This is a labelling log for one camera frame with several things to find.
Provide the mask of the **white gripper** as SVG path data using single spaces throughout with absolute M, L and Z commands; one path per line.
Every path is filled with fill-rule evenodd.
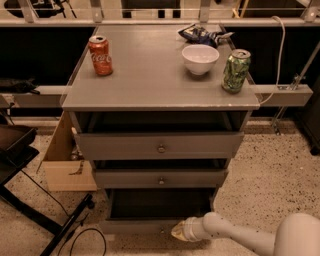
M 171 235 L 180 241 L 197 242 L 202 240 L 204 229 L 202 219 L 190 217 L 185 221 L 180 221 L 171 230 Z

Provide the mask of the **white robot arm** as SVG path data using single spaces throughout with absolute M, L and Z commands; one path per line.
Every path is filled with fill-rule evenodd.
M 228 238 L 258 256 L 320 256 L 320 220 L 305 213 L 285 217 L 272 234 L 233 224 L 209 212 L 179 222 L 171 235 L 186 242 Z

